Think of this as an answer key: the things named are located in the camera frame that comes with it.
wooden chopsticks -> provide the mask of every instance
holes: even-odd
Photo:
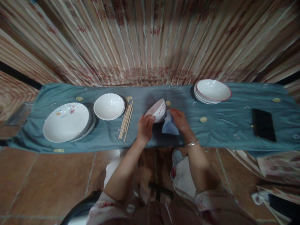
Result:
[[[127,137],[127,132],[128,132],[128,128],[129,128],[129,124],[130,124],[130,120],[131,120],[131,115],[132,115],[132,112],[133,112],[132,105],[133,105],[133,100],[132,100],[131,104],[129,104],[129,100],[128,100],[127,101],[126,112],[125,112],[123,122],[122,122],[122,125],[121,125],[121,131],[120,131],[120,134],[119,134],[119,139],[122,139],[123,135],[124,135],[124,132],[126,132],[124,142],[125,142],[126,137]]]

bracelet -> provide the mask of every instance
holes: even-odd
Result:
[[[195,140],[194,142],[191,142],[189,144],[187,144],[185,147],[189,147],[189,146],[192,146],[192,145],[195,145],[195,144],[199,144],[199,140]]]

sneaker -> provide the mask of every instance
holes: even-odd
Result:
[[[170,177],[171,177],[172,181],[174,181],[174,178],[175,178],[174,169],[182,159],[183,159],[183,156],[181,154],[181,151],[178,149],[175,149],[172,153],[173,165],[172,165],[172,170],[170,172]]]

black phone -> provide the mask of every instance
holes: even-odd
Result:
[[[276,142],[272,114],[259,109],[252,109],[254,135],[265,140]]]

red rim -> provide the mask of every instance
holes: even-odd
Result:
[[[197,83],[195,84],[195,85],[196,85],[196,89],[197,89],[197,91],[200,92],[203,96],[207,97],[206,95],[204,95],[204,94],[203,94],[201,91],[199,91],[199,89],[198,89],[197,84],[198,84],[200,81],[197,81]],[[225,86],[229,89],[229,91],[230,91],[230,96],[229,96],[227,99],[224,99],[224,100],[217,100],[217,99],[213,99],[213,98],[210,98],[210,97],[207,97],[207,98],[209,98],[209,99],[211,99],[211,100],[214,100],[214,101],[225,101],[225,100],[230,99],[230,97],[231,97],[231,95],[232,95],[232,91],[231,91],[231,89],[230,89],[226,84],[224,84],[224,85],[225,85]]]

